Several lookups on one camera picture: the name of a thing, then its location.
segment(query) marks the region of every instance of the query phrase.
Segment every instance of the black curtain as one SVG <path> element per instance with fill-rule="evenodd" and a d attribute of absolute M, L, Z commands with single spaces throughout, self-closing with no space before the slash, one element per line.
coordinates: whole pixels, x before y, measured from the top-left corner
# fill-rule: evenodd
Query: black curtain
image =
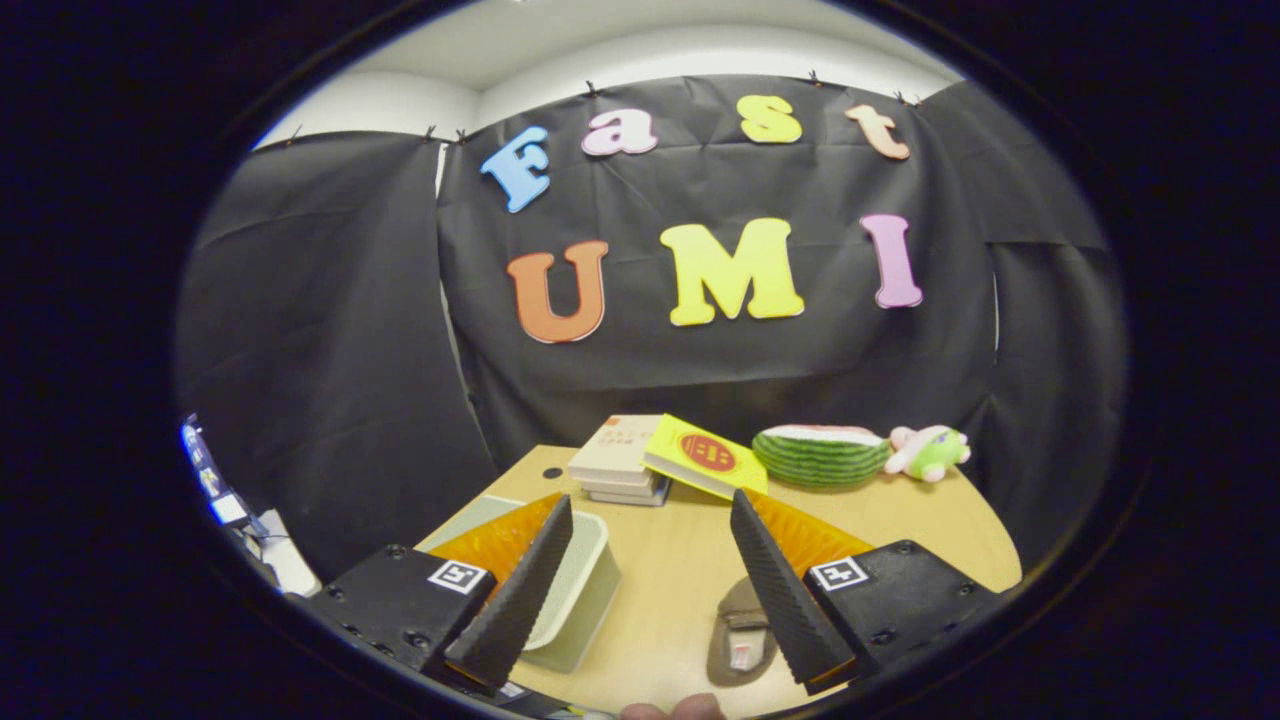
<path fill-rule="evenodd" d="M 800 140 L 751 142 L 735 109 L 744 95 L 785 97 Z M 892 118 L 910 158 L 877 152 L 844 114 L 855 105 Z M 657 149 L 585 154 L 588 122 L 626 108 L 652 114 Z M 530 126 L 548 131 L 540 174 L 550 186 L 512 214 L 480 167 Z M 612 87 L 452 147 L 439 213 L 442 278 L 499 468 L 535 443 L 581 443 L 612 413 L 672 413 L 742 443 L 791 421 L 884 434 L 948 424 L 973 438 L 965 471 L 1027 566 L 1103 479 L 1124 352 L 1110 256 L 1061 167 L 970 83 L 920 106 L 777 77 Z M 877 256 L 859 224 L 868 214 L 910 223 L 919 306 L 876 305 Z M 744 225 L 765 217 L 791 224 L 804 313 L 728 319 L 717 309 L 709 324 L 672 325 L 662 232 L 704 224 L 732 254 Z M 507 264 L 552 254 L 550 305 L 567 315 L 579 293 L 563 252 L 589 240 L 609 243 L 604 318 L 585 340 L 538 342 L 520 325 Z"/>
<path fill-rule="evenodd" d="M 259 150 L 183 279 L 179 407 L 325 580 L 416 543 L 495 477 L 444 319 L 438 159 L 397 133 Z"/>
<path fill-rule="evenodd" d="M 1107 479 L 1128 357 L 1107 243 L 1124 238 L 1103 236 L 1044 142 L 973 83 L 929 97 L 920 115 L 955 158 L 996 272 L 1000 347 L 975 477 L 1029 566 Z"/>

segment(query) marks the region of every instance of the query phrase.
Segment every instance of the ceiling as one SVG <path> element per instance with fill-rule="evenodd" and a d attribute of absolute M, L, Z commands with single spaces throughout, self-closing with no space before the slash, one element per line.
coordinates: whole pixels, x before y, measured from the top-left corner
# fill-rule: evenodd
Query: ceiling
<path fill-rule="evenodd" d="M 819 0 L 480 0 L 353 64 L 435 77 L 483 92 L 507 77 L 607 40 L 668 27 L 780 27 L 874 47 L 961 79 L 915 46 Z"/>

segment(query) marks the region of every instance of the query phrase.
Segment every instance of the letter f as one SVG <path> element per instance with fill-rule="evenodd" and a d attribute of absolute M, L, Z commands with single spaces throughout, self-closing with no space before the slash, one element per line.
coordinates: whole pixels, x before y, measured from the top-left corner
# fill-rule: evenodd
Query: letter f
<path fill-rule="evenodd" d="M 507 191 L 507 211 L 518 213 L 541 195 L 552 183 L 550 178 L 535 176 L 531 169 L 545 170 L 549 160 L 541 147 L 532 145 L 547 140 L 547 128 L 532 126 L 516 136 L 480 165 L 481 173 L 492 174 Z M 531 147 L 520 152 L 526 145 Z"/>

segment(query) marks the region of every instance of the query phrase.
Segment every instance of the watermelon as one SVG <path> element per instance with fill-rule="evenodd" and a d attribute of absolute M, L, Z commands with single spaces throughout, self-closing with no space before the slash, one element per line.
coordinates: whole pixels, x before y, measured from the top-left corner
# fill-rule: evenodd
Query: watermelon
<path fill-rule="evenodd" d="M 809 487 L 865 482 L 893 454 L 888 439 L 846 425 L 778 425 L 756 433 L 751 450 L 774 479 Z"/>

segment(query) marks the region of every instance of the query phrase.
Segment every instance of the screw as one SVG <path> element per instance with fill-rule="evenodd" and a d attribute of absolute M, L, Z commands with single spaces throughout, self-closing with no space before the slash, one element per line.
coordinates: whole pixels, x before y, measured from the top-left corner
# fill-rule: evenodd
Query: screw
<path fill-rule="evenodd" d="M 424 635 L 422 633 L 413 633 L 413 632 L 404 633 L 404 642 L 421 650 L 431 647 L 431 641 L 426 639 L 426 635 Z"/>

